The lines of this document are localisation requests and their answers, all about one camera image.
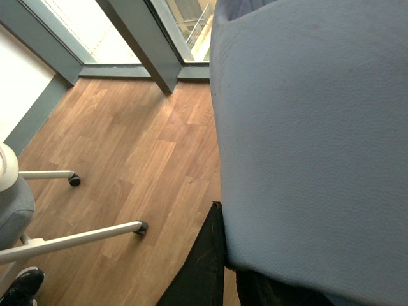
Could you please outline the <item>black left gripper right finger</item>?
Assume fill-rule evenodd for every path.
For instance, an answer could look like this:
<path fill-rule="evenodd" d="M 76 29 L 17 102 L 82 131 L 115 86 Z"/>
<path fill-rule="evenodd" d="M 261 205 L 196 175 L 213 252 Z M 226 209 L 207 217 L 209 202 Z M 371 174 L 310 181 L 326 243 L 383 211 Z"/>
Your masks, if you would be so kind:
<path fill-rule="evenodd" d="M 258 272 L 236 271 L 241 305 L 333 305 L 324 294 L 270 279 Z"/>

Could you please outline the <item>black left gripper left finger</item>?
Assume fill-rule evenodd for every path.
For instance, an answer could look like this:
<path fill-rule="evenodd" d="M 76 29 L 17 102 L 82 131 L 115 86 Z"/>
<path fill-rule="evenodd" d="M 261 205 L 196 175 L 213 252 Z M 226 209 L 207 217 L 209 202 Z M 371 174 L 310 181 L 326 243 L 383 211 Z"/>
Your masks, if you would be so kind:
<path fill-rule="evenodd" d="M 225 234 L 221 202 L 212 203 L 184 264 L 158 305 L 222 305 Z"/>

